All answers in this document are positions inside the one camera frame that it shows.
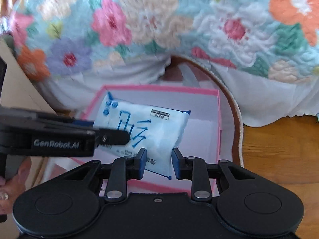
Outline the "person left hand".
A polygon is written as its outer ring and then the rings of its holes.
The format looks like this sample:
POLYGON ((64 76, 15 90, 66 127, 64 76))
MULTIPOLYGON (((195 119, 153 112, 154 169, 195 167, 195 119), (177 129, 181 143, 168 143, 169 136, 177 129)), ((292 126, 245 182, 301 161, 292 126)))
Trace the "person left hand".
POLYGON ((10 180, 1 177, 1 215, 12 213, 17 197, 26 190, 26 181, 30 174, 31 158, 26 157, 19 166, 17 174, 10 180))

